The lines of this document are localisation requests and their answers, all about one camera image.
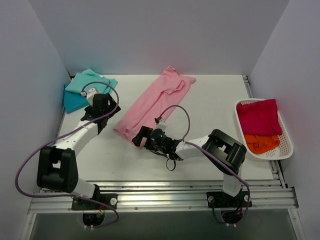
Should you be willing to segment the pink t-shirt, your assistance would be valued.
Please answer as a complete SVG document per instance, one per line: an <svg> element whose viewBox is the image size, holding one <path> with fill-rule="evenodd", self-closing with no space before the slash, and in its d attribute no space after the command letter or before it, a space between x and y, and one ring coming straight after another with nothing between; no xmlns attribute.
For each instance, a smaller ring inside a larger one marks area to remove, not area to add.
<svg viewBox="0 0 320 240"><path fill-rule="evenodd" d="M196 78L178 73L172 66L166 67L160 76L137 98L114 127L114 132L132 143L141 127L154 128L155 118L166 120L173 112L169 106L178 105Z"/></svg>

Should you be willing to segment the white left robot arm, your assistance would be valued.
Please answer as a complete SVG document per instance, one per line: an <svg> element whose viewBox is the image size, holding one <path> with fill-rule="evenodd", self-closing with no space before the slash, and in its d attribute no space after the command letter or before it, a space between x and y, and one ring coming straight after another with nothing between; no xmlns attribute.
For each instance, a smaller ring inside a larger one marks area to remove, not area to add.
<svg viewBox="0 0 320 240"><path fill-rule="evenodd" d="M40 188L83 197L83 204L90 210L100 206L98 188L79 178L77 155L107 126L109 118L121 108L109 93L96 93L92 104L87 106L84 116L74 131L57 141L53 146L40 150L36 183Z"/></svg>

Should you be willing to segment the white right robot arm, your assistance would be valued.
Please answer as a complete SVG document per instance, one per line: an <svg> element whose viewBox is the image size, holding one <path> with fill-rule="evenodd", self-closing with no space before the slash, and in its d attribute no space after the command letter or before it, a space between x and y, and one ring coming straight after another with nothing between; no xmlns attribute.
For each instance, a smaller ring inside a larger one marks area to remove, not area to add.
<svg viewBox="0 0 320 240"><path fill-rule="evenodd" d="M219 129L190 141L173 139L166 135L165 129L142 126L132 143L171 161L207 157L223 173L223 203L232 207L240 201L239 193L244 185L240 171L247 153L242 143Z"/></svg>

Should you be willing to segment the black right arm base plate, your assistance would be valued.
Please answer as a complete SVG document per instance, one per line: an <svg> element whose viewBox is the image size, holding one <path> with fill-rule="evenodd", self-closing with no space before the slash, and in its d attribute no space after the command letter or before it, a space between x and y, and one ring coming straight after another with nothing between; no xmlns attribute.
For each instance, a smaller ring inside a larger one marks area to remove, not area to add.
<svg viewBox="0 0 320 240"><path fill-rule="evenodd" d="M232 197L222 191L209 191L206 193L207 205L209 208L238 208L252 207L252 201L247 191L240 191Z"/></svg>

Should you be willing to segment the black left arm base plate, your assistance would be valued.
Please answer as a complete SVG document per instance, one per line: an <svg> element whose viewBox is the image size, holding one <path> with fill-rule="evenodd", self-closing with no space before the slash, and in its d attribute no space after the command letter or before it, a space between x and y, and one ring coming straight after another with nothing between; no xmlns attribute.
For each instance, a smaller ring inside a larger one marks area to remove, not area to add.
<svg viewBox="0 0 320 240"><path fill-rule="evenodd" d="M73 211L93 211L93 210L109 210L117 209L118 194L102 193L97 198L81 199L75 198L72 201L71 209Z"/></svg>

